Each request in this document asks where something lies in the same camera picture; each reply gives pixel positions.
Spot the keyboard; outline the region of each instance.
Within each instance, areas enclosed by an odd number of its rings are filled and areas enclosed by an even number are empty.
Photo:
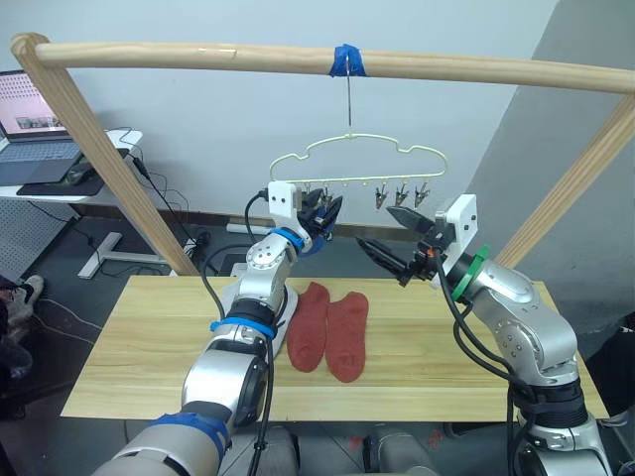
[[[0,162],[72,160],[80,155],[81,150],[71,141],[9,144],[0,151]]]

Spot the wooden table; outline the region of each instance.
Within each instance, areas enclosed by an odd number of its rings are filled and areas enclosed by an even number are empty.
[[[210,279],[221,290],[233,278]],[[331,300],[364,293],[370,310],[366,367],[350,384],[337,381],[322,359],[309,374],[294,369],[287,349],[277,356],[272,420],[502,421],[505,382],[456,347],[441,292],[422,282],[316,279]],[[311,279],[290,279],[302,293]],[[554,306],[543,284],[543,298]],[[199,278],[131,277],[92,350],[62,415],[151,419],[179,410],[190,365],[218,314]],[[474,316],[475,334],[494,340]],[[586,405],[606,410],[578,357]]]

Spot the wooden frame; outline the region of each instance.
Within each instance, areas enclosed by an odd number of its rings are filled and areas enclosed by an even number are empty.
[[[36,33],[16,35],[11,51],[41,90],[86,157],[173,269],[195,273],[152,201],[122,163],[65,70],[67,67],[172,67],[328,74],[333,49],[228,44],[51,44]],[[369,76],[561,87],[625,97],[582,154],[496,258],[515,267],[586,191],[635,135],[635,71],[531,59],[437,56],[364,51]]]

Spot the clothes hanger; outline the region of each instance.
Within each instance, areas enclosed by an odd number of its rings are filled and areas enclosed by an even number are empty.
[[[430,152],[432,154],[437,155],[444,163],[444,168],[438,172],[428,173],[428,174],[407,174],[407,175],[393,175],[393,176],[367,176],[367,177],[342,177],[342,178],[302,178],[302,179],[284,179],[284,181],[288,182],[302,182],[305,184],[308,183],[330,183],[330,182],[343,182],[348,183],[350,181],[361,181],[363,184],[367,184],[371,180],[382,180],[388,181],[389,179],[401,179],[406,182],[409,179],[427,179],[431,177],[439,177],[445,174],[447,171],[447,157],[441,151],[437,149],[433,149],[432,147],[414,145],[408,148],[404,148],[399,144],[399,141],[394,137],[382,136],[377,134],[359,134],[352,132],[352,113],[351,113],[351,104],[350,104],[350,66],[348,61],[348,56],[346,56],[346,85],[347,85],[347,97],[348,97],[348,133],[342,136],[329,137],[326,139],[322,139],[317,142],[313,142],[309,144],[303,155],[298,155],[295,153],[286,154],[282,157],[279,157],[275,161],[273,161],[269,165],[269,177],[271,180],[277,180],[281,178],[276,178],[274,175],[274,168],[281,162],[287,159],[296,159],[297,161],[305,161],[311,156],[311,151],[319,146],[323,146],[324,144],[330,144],[331,142],[344,141],[344,140],[355,140],[355,139],[374,139],[384,142],[390,142],[395,146],[395,150],[400,154],[411,154],[413,151],[425,151]]]

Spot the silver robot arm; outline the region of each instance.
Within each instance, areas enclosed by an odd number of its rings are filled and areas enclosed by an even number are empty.
[[[527,277],[490,260],[482,264],[465,297],[514,374],[539,400],[533,407],[520,396],[514,399],[521,423],[543,406],[534,414],[528,444],[519,455],[524,474],[611,475],[595,418],[584,406],[577,340],[569,323],[541,300]]]
[[[153,421],[93,476],[215,475],[234,429],[258,419],[285,280],[301,253],[329,238],[341,207],[281,181],[267,197],[276,228],[249,249],[238,293],[186,376],[181,411]]]
[[[512,374],[524,383],[512,386],[521,424],[528,425],[527,445],[519,455],[523,474],[611,475],[595,419],[584,406],[572,327],[542,302],[527,277],[485,259],[484,253],[463,253],[476,231],[475,196],[462,195],[435,221],[405,207],[388,210],[423,235],[414,259],[406,262],[374,240],[358,239],[362,249],[402,286],[411,278],[438,284],[436,256],[441,256],[449,302],[473,305]]]

